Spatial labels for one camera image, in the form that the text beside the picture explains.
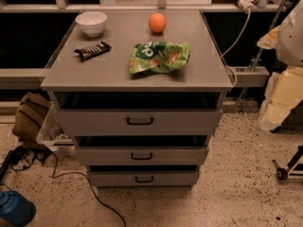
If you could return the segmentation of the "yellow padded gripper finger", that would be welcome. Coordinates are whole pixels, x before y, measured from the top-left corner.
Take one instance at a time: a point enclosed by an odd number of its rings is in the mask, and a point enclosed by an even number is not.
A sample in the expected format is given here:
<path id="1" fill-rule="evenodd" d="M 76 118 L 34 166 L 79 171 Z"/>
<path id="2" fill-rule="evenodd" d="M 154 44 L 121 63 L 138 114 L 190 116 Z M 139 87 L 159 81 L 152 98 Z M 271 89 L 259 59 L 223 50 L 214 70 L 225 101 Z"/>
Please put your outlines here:
<path id="1" fill-rule="evenodd" d="M 303 68 L 288 66 L 281 74 L 270 76 L 265 99 L 260 109 L 259 125 L 263 130 L 274 131 L 303 100 Z"/>

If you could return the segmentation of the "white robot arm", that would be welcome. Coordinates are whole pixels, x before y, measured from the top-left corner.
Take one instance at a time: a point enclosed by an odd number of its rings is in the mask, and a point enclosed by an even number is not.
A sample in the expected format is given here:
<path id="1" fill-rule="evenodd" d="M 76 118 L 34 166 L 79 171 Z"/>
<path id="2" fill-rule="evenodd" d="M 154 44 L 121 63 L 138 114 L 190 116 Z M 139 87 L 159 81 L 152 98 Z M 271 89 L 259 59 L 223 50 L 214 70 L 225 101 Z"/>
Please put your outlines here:
<path id="1" fill-rule="evenodd" d="M 268 86 L 273 86 L 273 90 L 266 91 L 260 112 L 260 127 L 274 131 L 303 100 L 303 0 L 280 26 L 261 37 L 257 46 L 274 49 L 276 58 L 287 65 L 281 74 L 270 77 Z"/>

